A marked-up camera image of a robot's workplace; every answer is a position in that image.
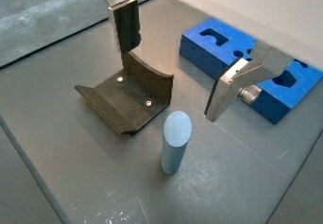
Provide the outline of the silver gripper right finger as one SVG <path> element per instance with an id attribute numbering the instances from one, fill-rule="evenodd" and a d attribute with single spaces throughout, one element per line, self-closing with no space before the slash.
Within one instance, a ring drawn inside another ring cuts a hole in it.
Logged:
<path id="1" fill-rule="evenodd" d="M 251 49 L 251 61 L 236 59 L 215 81 L 204 115 L 215 122 L 235 100 L 252 101 L 259 93 L 255 85 L 283 74 L 293 56 L 270 44 L 256 41 Z"/>

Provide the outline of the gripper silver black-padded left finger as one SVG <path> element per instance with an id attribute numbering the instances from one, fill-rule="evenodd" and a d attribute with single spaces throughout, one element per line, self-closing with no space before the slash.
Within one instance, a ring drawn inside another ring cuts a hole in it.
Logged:
<path id="1" fill-rule="evenodd" d="M 104 0 L 107 3 L 111 23 L 119 49 L 123 54 L 130 52 L 142 41 L 139 3 L 138 0 Z"/>

